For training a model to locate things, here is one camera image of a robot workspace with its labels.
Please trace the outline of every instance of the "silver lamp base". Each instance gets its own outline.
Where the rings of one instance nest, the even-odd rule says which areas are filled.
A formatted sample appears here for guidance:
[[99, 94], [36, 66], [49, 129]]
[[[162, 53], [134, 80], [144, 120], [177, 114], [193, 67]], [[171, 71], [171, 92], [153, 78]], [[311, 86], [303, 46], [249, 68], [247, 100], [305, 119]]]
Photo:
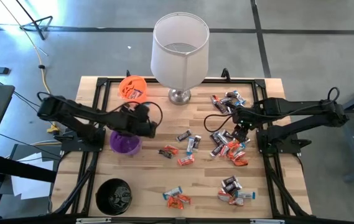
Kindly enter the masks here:
[[173, 103], [175, 105], [187, 104], [190, 100], [190, 90], [180, 91], [180, 90], [170, 89], [169, 99], [170, 99], [171, 103]]

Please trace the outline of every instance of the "butcher block tabletop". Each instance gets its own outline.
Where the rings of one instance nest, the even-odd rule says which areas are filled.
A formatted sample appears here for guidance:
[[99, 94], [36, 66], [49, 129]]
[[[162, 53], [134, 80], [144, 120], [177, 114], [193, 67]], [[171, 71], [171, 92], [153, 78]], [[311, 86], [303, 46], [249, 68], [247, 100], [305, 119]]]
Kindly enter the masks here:
[[[104, 77], [82, 77], [78, 88], [76, 102], [92, 106], [96, 80]], [[284, 98], [282, 80], [266, 78], [268, 97]], [[119, 83], [112, 83], [107, 111], [110, 111], [124, 101], [118, 95]], [[91, 198], [89, 216], [105, 216], [95, 203], [95, 194], [100, 185], [112, 178], [125, 180], [132, 194], [131, 206], [122, 217], [189, 217], [189, 218], [271, 218], [268, 189], [265, 178], [264, 162], [258, 152], [255, 131], [250, 131], [245, 159], [247, 166], [237, 167], [227, 158], [217, 156], [212, 159], [210, 152], [215, 143], [210, 139], [210, 133], [203, 126], [203, 119], [209, 114], [220, 114], [212, 105], [210, 95], [223, 96], [225, 92], [238, 90], [247, 100], [245, 106], [253, 104], [253, 93], [250, 85], [234, 83], [202, 83], [191, 89], [190, 102], [183, 106], [173, 105], [168, 99], [169, 89], [159, 83], [147, 84], [147, 101], [153, 101], [163, 110], [163, 121], [156, 130], [153, 139], [143, 140], [142, 150], [134, 156], [124, 156], [114, 153], [109, 146], [111, 131], [106, 128], [105, 145], [98, 159], [93, 196]], [[101, 108], [104, 90], [102, 90], [98, 108]], [[153, 121], [160, 120], [160, 112], [150, 105], [149, 117]], [[207, 121], [209, 129], [216, 129], [225, 117], [211, 117]], [[278, 125], [289, 124], [286, 117], [274, 122]], [[232, 132], [234, 124], [231, 120], [222, 129]], [[194, 153], [195, 162], [187, 166], [179, 166], [177, 160], [186, 156], [188, 140], [177, 142], [178, 135], [190, 129], [192, 136], [202, 137], [198, 152]], [[173, 145], [180, 149], [179, 154], [168, 159], [157, 153], [165, 145]], [[52, 192], [52, 208], [56, 210], [73, 190], [77, 182], [82, 153], [71, 152], [60, 163], [57, 178]], [[290, 154], [280, 154], [284, 183], [296, 202], [307, 213], [311, 213], [307, 190], [301, 166], [296, 157]], [[244, 192], [256, 192], [255, 200], [245, 200], [244, 206], [229, 205], [217, 197], [221, 180], [235, 175]], [[162, 193], [181, 186], [183, 194], [192, 198], [190, 205], [184, 204], [184, 209], [167, 208], [167, 202]], [[279, 211], [282, 211], [281, 198], [276, 189], [276, 200]], [[82, 190], [80, 206], [82, 209], [86, 187]]]

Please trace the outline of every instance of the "white lampshade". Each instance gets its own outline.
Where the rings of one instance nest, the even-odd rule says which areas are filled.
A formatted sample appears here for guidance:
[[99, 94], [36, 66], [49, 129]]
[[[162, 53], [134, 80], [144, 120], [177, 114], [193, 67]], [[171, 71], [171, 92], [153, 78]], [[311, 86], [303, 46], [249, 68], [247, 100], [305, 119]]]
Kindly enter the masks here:
[[201, 84], [208, 71], [209, 35], [207, 24], [190, 13], [175, 12], [157, 21], [151, 61], [157, 81], [181, 91]]

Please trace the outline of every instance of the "purple cup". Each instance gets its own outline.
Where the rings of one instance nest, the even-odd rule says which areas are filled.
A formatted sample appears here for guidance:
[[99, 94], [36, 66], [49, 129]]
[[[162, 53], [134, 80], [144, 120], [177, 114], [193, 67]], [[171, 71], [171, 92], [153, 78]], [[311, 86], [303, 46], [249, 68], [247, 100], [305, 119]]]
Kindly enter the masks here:
[[138, 136], [122, 136], [117, 131], [110, 134], [110, 148], [113, 152], [124, 155], [135, 155], [142, 148], [142, 140]]

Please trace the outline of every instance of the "gray floor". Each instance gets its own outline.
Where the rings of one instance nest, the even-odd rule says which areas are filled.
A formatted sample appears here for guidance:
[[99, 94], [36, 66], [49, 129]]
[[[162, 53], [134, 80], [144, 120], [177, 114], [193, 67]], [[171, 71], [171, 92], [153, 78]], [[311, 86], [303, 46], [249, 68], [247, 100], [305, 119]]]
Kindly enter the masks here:
[[[161, 16], [187, 11], [202, 17], [210, 28], [254, 28], [249, 0], [94, 0], [21, 1], [36, 18], [53, 15], [54, 26], [154, 27]], [[15, 1], [6, 1], [22, 23], [29, 22]], [[354, 0], [257, 0], [264, 29], [354, 29]], [[0, 4], [0, 24], [15, 24]], [[36, 101], [43, 91], [38, 60], [29, 41], [16, 26], [0, 31], [0, 66], [11, 68], [0, 81]], [[30, 33], [48, 53], [48, 84], [55, 94], [74, 98], [82, 75], [151, 75], [152, 34], [50, 32], [45, 41]], [[354, 96], [354, 35], [264, 35], [273, 78], [282, 78], [288, 100], [319, 100], [329, 88], [341, 90], [343, 103]], [[256, 34], [211, 34], [208, 76], [227, 67], [233, 77], [263, 78]], [[13, 98], [0, 133], [25, 142], [50, 139], [47, 123]], [[354, 220], [354, 183], [342, 177], [352, 171], [350, 151], [341, 129], [317, 128], [299, 137], [313, 143], [304, 148], [305, 182], [314, 215]], [[0, 137], [0, 155], [11, 151], [12, 141]], [[8, 210], [14, 198], [1, 202], [0, 215], [12, 217], [23, 210]]]

